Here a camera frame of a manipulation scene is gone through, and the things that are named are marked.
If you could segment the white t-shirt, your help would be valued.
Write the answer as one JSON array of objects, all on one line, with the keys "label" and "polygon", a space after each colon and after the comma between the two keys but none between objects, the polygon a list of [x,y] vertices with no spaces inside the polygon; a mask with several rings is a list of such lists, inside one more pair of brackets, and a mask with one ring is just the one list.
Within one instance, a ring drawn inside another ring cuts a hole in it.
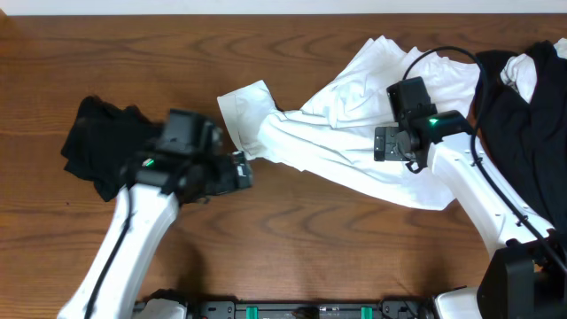
[{"label": "white t-shirt", "polygon": [[280,111],[263,81],[218,97],[231,140],[248,160],[264,158],[350,189],[418,209],[442,210],[452,192],[424,170],[374,159],[375,129],[393,122],[386,89],[420,76],[440,112],[467,115],[479,69],[409,52],[384,36],[368,39],[346,68],[298,110]]}]

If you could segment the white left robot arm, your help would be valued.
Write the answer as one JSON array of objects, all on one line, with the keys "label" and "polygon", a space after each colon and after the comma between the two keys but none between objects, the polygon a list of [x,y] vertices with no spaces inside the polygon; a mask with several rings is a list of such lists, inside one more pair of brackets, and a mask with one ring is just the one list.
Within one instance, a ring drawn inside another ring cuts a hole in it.
[{"label": "white left robot arm", "polygon": [[128,162],[111,225],[61,318],[131,318],[151,260],[184,204],[252,186],[242,152],[141,152]]}]

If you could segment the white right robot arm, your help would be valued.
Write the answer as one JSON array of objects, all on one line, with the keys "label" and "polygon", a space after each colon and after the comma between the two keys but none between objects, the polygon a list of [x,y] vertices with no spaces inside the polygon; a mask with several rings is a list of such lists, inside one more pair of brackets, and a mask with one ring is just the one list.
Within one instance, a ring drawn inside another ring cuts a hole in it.
[{"label": "white right robot arm", "polygon": [[457,111],[378,127],[377,161],[404,161],[412,173],[432,173],[453,193],[490,257],[477,287],[441,293],[438,318],[564,318],[566,237],[514,191]]}]

